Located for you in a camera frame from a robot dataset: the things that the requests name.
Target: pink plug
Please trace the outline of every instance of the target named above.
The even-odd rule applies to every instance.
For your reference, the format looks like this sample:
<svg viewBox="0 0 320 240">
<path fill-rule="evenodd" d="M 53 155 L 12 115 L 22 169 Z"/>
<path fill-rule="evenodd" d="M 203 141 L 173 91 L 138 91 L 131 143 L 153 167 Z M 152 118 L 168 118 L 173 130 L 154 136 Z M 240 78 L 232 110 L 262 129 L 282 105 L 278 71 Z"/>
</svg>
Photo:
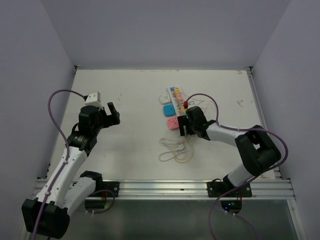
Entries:
<svg viewBox="0 0 320 240">
<path fill-rule="evenodd" d="M 179 123 L 178 123 L 178 119 L 176 116 L 174 117 L 170 117 L 167 121 L 166 124 L 168 125 L 168 128 L 170 130 L 176 130 L 179 128 Z"/>
</svg>

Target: robotic arm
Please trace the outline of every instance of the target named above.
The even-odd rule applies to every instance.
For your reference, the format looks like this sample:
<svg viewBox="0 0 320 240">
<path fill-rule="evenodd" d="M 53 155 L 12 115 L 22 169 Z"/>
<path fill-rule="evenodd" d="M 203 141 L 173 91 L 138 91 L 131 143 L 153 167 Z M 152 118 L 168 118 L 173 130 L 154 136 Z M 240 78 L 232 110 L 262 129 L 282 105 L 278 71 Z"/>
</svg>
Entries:
<svg viewBox="0 0 320 240">
<path fill-rule="evenodd" d="M 80 166 L 96 145 L 100 130 L 120 124 L 120 115 L 112 102 L 107 104 L 111 115 L 106 114 L 101 105 L 100 93 L 97 91 L 86 96 L 84 104 L 78 116 L 79 122 L 74 125 L 71 135 L 67 138 L 68 160 L 66 161 L 67 149 L 65 148 L 58 166 L 45 187 L 35 199 L 26 199 L 22 205 L 22 214 L 28 232 L 34 231 L 41 205 L 45 201 L 37 233 L 60 239 L 67 231 L 70 217 L 77 207 L 88 195 L 102 189 L 102 175 L 91 171 L 85 171 L 70 190 L 69 187 Z M 53 187 L 49 192 L 49 186 L 52 183 Z"/>
<path fill-rule="evenodd" d="M 186 110 L 178 117 L 180 135 L 196 134 L 208 141 L 219 141 L 238 148 L 242 164 L 223 178 L 218 192 L 223 194 L 240 186 L 254 176 L 260 176 L 281 159 L 281 153 L 266 132 L 240 132 L 222 128 L 215 120 L 207 121 L 198 106 Z"/>
</svg>

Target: blue square object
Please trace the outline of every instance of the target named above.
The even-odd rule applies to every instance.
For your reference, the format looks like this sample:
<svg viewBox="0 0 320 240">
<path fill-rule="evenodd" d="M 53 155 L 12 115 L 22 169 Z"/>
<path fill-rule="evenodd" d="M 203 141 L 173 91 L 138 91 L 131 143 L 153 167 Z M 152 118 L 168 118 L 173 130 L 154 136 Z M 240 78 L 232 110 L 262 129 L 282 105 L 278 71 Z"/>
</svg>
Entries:
<svg viewBox="0 0 320 240">
<path fill-rule="evenodd" d="M 175 108 L 172 104 L 164 105 L 163 112 L 166 117 L 172 117 L 176 114 Z"/>
</svg>

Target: red plug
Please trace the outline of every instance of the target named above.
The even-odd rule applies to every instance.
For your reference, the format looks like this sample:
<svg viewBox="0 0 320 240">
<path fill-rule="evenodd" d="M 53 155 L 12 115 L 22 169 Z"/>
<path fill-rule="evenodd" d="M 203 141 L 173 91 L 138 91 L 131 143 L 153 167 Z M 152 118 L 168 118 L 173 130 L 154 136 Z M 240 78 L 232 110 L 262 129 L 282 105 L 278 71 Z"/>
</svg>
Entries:
<svg viewBox="0 0 320 240">
<path fill-rule="evenodd" d="M 185 109 L 187 109 L 187 108 L 188 108 L 188 102 L 187 102 L 187 101 L 184 101 L 184 103 L 183 103 L 183 107 L 184 107 Z"/>
</svg>

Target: white table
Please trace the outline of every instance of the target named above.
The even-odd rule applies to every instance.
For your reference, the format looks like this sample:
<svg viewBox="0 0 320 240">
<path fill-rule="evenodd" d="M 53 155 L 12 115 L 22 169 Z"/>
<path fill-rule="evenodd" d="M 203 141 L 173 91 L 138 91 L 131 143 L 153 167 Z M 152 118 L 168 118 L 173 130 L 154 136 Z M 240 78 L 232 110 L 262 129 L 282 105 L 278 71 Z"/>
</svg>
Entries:
<svg viewBox="0 0 320 240">
<path fill-rule="evenodd" d="M 168 131 L 159 96 L 174 85 L 181 86 L 188 96 L 211 95 L 219 105 L 219 121 L 224 125 L 244 128 L 261 124 L 244 70 L 78 70 L 72 90 L 84 95 L 99 91 L 103 106 L 114 103 L 121 123 L 101 130 L 96 146 L 75 178 L 89 170 L 110 180 L 209 180 L 223 178 L 235 169 L 241 163 L 235 147 L 200 138 L 195 140 L 194 156 L 188 163 L 158 160 L 158 155 L 166 151 L 159 140 Z M 200 105 L 204 108 L 209 102 L 201 96 L 195 99 L 205 100 Z M 70 95 L 61 125 L 67 136 L 78 122 L 83 105 L 80 97 Z M 215 118 L 213 105 L 208 107 L 206 116 L 208 120 Z M 179 131 L 170 131 L 168 137 L 178 139 Z M 64 142 L 59 136 L 49 176 L 63 149 Z M 263 177 L 275 179 L 273 171 Z"/>
</svg>

